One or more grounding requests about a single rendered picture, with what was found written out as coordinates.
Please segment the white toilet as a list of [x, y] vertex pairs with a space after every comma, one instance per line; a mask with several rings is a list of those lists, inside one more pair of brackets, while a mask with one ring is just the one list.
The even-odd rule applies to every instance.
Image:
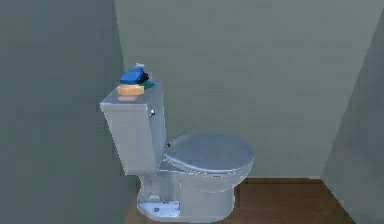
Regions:
[[126, 175], [140, 188], [137, 210], [165, 223], [212, 223], [234, 210], [235, 187], [252, 169], [255, 154], [244, 140], [221, 133], [166, 137], [161, 80], [132, 100], [114, 89], [100, 103]]

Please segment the blue spray bottle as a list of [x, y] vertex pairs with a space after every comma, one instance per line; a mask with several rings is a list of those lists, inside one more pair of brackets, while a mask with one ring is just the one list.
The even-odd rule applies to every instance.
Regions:
[[136, 63], [132, 69], [127, 70], [120, 77], [120, 83], [127, 85], [135, 85], [146, 82], [149, 79], [149, 75], [145, 72], [144, 68], [144, 64]]

